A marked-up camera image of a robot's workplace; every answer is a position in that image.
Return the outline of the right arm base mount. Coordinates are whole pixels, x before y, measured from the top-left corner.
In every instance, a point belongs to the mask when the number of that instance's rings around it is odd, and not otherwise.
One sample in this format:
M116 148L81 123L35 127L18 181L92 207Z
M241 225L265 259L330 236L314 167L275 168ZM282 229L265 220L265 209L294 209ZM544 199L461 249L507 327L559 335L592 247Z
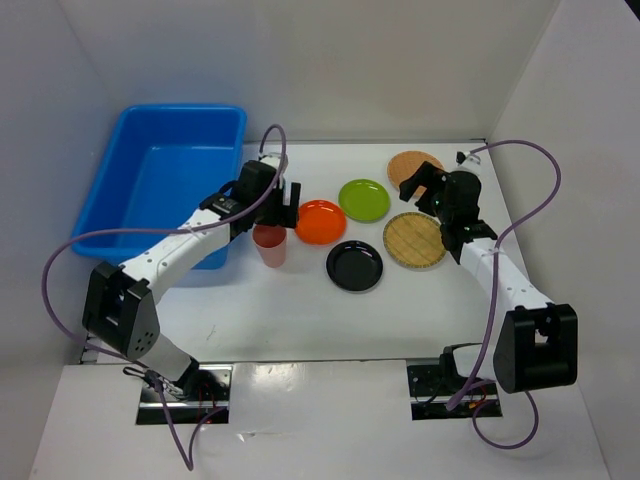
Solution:
M502 417L497 387L486 385L469 391L451 411L449 399L464 385L460 375L445 374L437 359L408 362L406 366L411 414L414 421L471 418L478 408L479 418Z

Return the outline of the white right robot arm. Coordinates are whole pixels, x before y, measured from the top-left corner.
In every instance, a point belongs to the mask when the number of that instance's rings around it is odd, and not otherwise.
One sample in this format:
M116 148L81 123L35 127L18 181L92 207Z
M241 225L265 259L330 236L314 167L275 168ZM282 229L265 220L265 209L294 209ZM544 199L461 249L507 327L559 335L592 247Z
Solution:
M503 316L497 341L483 338L472 367L459 358L439 367L442 388L467 392L484 362L492 368L490 379L509 394L574 384L577 313L542 294L501 249L500 237L479 217L478 176L463 167L446 172L425 162L401 182L401 200L409 200L418 188L425 191L417 209L439 220L445 250L487 293L489 319Z

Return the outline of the orange plastic plate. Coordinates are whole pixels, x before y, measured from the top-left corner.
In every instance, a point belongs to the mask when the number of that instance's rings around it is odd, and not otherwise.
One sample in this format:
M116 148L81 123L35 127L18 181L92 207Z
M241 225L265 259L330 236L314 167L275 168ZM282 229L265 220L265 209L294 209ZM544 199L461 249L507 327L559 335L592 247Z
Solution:
M338 241L347 226L346 215L327 200L311 200L299 207L295 233L310 245L328 245Z

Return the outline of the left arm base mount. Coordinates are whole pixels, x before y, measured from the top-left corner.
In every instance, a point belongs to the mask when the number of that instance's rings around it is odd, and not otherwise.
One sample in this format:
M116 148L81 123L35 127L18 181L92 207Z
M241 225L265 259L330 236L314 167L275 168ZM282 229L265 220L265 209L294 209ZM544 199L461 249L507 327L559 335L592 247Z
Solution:
M189 392L162 380L163 394L172 421L177 425L196 425L204 417L207 424L226 424L231 396L231 364L203 364L196 384ZM166 418L159 393L143 381L135 423L139 426L165 425Z

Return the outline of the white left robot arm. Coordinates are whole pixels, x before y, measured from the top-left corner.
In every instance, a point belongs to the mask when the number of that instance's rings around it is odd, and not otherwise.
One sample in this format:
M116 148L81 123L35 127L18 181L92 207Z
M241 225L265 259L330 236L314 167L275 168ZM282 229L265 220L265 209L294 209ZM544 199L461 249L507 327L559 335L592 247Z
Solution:
M180 227L118 266L102 262L91 272L82 324L130 362L163 378L176 399L204 383L199 362L160 331L157 305L164 294L209 255L254 226L294 228L301 185L287 183L285 154L260 154L237 179L203 200Z

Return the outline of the pink plastic cup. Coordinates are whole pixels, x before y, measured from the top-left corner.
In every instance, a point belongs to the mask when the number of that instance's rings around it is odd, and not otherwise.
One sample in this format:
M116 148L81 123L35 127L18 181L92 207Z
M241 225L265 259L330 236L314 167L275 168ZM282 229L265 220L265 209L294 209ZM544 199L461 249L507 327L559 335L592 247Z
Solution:
M279 268L285 263L287 230L284 227L256 225L252 240L266 266Z

